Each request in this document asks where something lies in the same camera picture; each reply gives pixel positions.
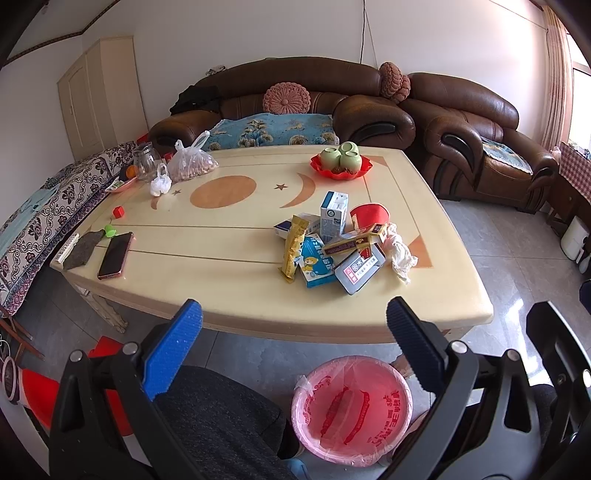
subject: white trash can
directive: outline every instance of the white trash can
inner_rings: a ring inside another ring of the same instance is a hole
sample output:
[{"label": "white trash can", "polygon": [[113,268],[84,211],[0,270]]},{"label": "white trash can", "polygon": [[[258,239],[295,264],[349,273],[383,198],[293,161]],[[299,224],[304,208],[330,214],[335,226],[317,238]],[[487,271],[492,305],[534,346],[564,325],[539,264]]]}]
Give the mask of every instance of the white trash can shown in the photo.
[{"label": "white trash can", "polygon": [[568,230],[563,235],[560,241],[560,246],[564,254],[571,260],[577,260],[579,251],[583,248],[583,244],[589,236],[589,229],[581,221],[579,217],[573,218],[570,222]]}]

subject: blue box with cartoon duck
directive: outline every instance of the blue box with cartoon duck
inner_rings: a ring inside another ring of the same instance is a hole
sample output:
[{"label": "blue box with cartoon duck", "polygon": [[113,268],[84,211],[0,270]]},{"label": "blue box with cartoon duck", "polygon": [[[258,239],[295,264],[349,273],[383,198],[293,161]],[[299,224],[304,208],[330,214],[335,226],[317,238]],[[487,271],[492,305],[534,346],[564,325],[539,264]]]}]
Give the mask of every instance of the blue box with cartoon duck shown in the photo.
[{"label": "blue box with cartoon duck", "polygon": [[322,253],[323,246],[324,243],[316,233],[304,237],[299,265],[308,288],[336,280],[333,260]]}]

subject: checkered tablecloth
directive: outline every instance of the checkered tablecloth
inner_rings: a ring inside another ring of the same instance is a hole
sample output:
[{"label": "checkered tablecloth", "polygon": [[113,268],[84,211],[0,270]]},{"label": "checkered tablecloth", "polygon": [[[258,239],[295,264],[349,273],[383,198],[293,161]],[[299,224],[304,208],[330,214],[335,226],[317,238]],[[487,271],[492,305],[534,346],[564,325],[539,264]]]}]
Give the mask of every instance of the checkered tablecloth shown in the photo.
[{"label": "checkered tablecloth", "polygon": [[560,152],[560,174],[591,203],[591,161],[564,142]]}]

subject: leather armchair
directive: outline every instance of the leather armchair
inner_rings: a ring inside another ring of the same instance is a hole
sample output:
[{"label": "leather armchair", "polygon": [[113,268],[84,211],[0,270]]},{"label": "leather armchair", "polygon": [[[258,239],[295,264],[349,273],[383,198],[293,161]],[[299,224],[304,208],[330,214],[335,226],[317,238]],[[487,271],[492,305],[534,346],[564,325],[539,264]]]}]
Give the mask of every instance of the leather armchair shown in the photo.
[{"label": "leather armchair", "polygon": [[335,134],[341,142],[403,150],[414,140],[412,117],[379,96],[379,70],[321,57],[265,59],[206,77],[196,85],[218,88],[220,112],[195,110],[172,115],[155,124],[148,138],[164,153],[174,149],[177,139],[191,144],[222,118],[237,120],[263,113],[262,98],[278,82],[306,87],[311,97],[309,113],[333,115]]},{"label": "leather armchair", "polygon": [[[545,202],[558,164],[517,131],[519,114],[496,93],[469,80],[413,73],[410,97],[400,103],[417,129],[407,155],[441,199],[502,203],[535,213]],[[482,138],[521,155],[533,175],[486,155]]]}]

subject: cartoon duck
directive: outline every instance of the cartoon duck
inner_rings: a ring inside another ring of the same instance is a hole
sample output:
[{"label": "cartoon duck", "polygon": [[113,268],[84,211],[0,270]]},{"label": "cartoon duck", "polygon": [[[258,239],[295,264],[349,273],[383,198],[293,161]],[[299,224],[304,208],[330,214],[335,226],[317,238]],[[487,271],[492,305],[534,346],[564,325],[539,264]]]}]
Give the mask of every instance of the cartoon duck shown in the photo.
[{"label": "cartoon duck", "polygon": [[315,257],[306,257],[304,259],[305,265],[301,268],[304,272],[312,272],[314,271],[313,265],[318,261]]}]

